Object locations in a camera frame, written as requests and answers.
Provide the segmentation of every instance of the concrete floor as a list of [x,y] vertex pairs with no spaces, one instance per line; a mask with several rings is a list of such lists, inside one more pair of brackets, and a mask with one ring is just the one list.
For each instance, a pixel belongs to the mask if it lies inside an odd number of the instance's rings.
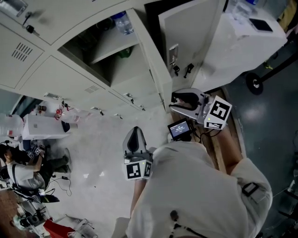
[[[129,218],[134,183],[126,181],[122,173],[122,142],[134,127],[142,128],[149,147],[167,143],[170,114],[163,107],[139,112],[123,120],[96,116],[79,123],[71,136],[52,145],[53,157],[62,155],[67,147],[71,154],[71,197],[52,182],[48,191],[56,188],[54,195],[59,203],[48,204],[55,219],[67,214],[86,218],[93,223],[99,237],[111,237],[116,219]],[[57,180],[63,189],[69,181]]]
[[[276,67],[297,50],[296,44],[290,44],[279,50],[278,58],[270,59],[269,64]],[[263,76],[268,71],[260,66],[253,72]],[[298,129],[297,72],[296,61],[265,81],[264,91],[259,96],[248,90],[242,76],[226,86],[242,125],[247,156],[268,178],[273,194],[287,188],[293,180],[292,139]],[[296,202],[283,193],[277,195],[263,226],[264,233],[279,237],[289,223],[284,221],[279,225],[285,217],[278,214],[278,210],[289,212]]]
[[[296,50],[294,44],[285,47],[269,64],[279,65]],[[260,66],[254,72],[262,76],[268,70]],[[298,129],[297,72],[298,62],[295,62],[267,80],[264,92],[259,96],[249,92],[244,77],[238,77],[226,86],[242,126],[247,156],[268,178],[273,194],[288,187],[293,179],[292,138]],[[133,193],[133,183],[124,179],[121,170],[124,137],[131,128],[139,126],[148,146],[159,147],[167,142],[170,122],[170,115],[158,107],[124,120],[94,117],[80,123],[72,136],[52,146],[53,152],[60,151],[60,154],[64,147],[70,150],[72,196],[68,197],[52,182],[49,190],[55,186],[54,194],[61,201],[48,204],[51,215],[54,218],[64,214],[86,218],[93,223],[100,237],[110,237],[116,219],[129,217]],[[58,182],[63,189],[68,188],[69,181],[59,179]],[[263,226],[265,237],[271,234],[278,237],[286,229],[289,223],[285,221],[279,225],[284,217],[278,210],[289,212],[293,204],[295,201],[282,193],[274,198]]]

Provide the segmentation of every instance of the white t-shirt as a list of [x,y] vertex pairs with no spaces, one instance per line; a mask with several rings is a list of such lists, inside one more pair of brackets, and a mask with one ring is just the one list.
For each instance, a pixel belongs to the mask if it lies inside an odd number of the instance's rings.
[[[265,222],[272,192],[265,176],[242,159],[231,176],[216,169],[206,149],[196,142],[173,142],[154,152],[152,177],[132,214],[128,238],[168,238],[178,212],[178,224],[208,238],[254,238]],[[245,196],[242,187],[260,187]],[[174,237],[194,236],[178,228]]]
[[[15,166],[15,178],[13,176],[13,165]],[[34,173],[34,167],[31,165],[21,165],[16,162],[7,164],[7,171],[10,179],[17,185],[27,189],[45,188],[45,181],[39,173]]]

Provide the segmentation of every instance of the small screen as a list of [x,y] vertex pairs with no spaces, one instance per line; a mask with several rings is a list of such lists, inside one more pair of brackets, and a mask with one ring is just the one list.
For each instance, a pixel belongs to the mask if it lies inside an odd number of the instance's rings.
[[267,24],[266,21],[253,19],[253,18],[250,18],[249,20],[257,30],[265,31],[265,32],[273,32],[273,30],[270,28],[270,26]]
[[171,133],[172,133],[172,137],[176,137],[176,136],[179,136],[181,135],[182,133],[184,132],[188,132],[190,129],[188,127],[188,124],[186,121],[176,125],[176,126],[172,126],[170,128],[171,130]]

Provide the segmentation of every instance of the wire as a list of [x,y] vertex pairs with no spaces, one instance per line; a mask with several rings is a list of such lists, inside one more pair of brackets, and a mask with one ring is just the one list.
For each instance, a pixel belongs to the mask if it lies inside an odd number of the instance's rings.
[[[61,188],[60,184],[57,182],[57,180],[59,180],[59,179],[62,179],[62,178],[52,179],[52,181],[51,181],[50,183],[52,183],[52,182],[56,182],[56,183],[58,184],[58,186]],[[71,190],[70,190],[71,180],[70,180],[69,178],[68,178],[67,180],[69,180],[69,187],[68,187],[68,190],[63,189],[63,188],[61,188],[61,190],[65,191],[66,194],[70,197],[70,196],[72,195],[72,192],[71,192]]]
[[51,191],[53,191],[50,195],[53,195],[53,193],[55,192],[55,188],[53,188],[53,189],[51,189],[50,191],[47,191],[46,193],[48,193],[48,192],[51,192]]
[[197,133],[193,130],[193,134],[200,139],[199,143],[202,143],[202,136],[203,135],[208,136],[208,137],[214,137],[214,136],[217,136],[222,131],[222,130],[220,130],[219,132],[215,133],[214,135],[210,135],[210,132],[212,132],[213,130],[215,130],[215,129],[211,129],[208,132],[204,132],[204,133],[201,134],[201,136],[198,136]]
[[9,140],[6,140],[6,141],[2,141],[2,142],[0,142],[0,144],[6,144],[6,145],[8,145],[10,143],[10,141]]
[[196,130],[195,130],[194,127],[193,127],[193,125],[192,125],[192,124],[189,124],[189,126],[190,126],[190,128],[191,128],[192,134],[200,139],[199,143],[202,142],[202,136],[203,136],[203,135],[207,135],[208,133],[210,133],[211,131],[214,130],[214,129],[211,129],[211,130],[208,131],[208,132],[204,132],[204,133],[202,133],[201,136],[198,136],[198,134],[196,133]]
[[57,121],[61,118],[63,114],[63,110],[64,110],[64,103],[62,102],[62,105],[61,106],[59,105],[59,109],[56,110],[56,114],[54,116]]
[[288,218],[282,219],[282,220],[280,220],[279,222],[277,222],[276,224],[267,227],[265,230],[272,230],[272,229],[275,229],[275,228],[277,228],[280,224],[282,224],[282,223],[283,223],[285,220],[287,220],[287,219],[288,219]]
[[284,190],[288,189],[289,187],[286,187],[285,189],[283,189],[282,191],[278,192],[277,194],[275,194],[272,198],[274,198],[275,196],[281,194]]

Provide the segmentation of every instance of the water bottle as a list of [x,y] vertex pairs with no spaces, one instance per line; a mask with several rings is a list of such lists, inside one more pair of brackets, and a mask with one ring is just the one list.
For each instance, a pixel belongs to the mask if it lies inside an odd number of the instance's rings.
[[239,0],[232,12],[234,19],[243,24],[251,16],[257,2],[258,0]]
[[126,14],[126,12],[118,13],[111,17],[116,24],[117,29],[124,35],[128,35],[132,32],[134,32],[134,29],[132,28],[132,25],[129,21],[129,18]]
[[0,136],[15,137],[22,134],[24,122],[19,115],[0,113]]

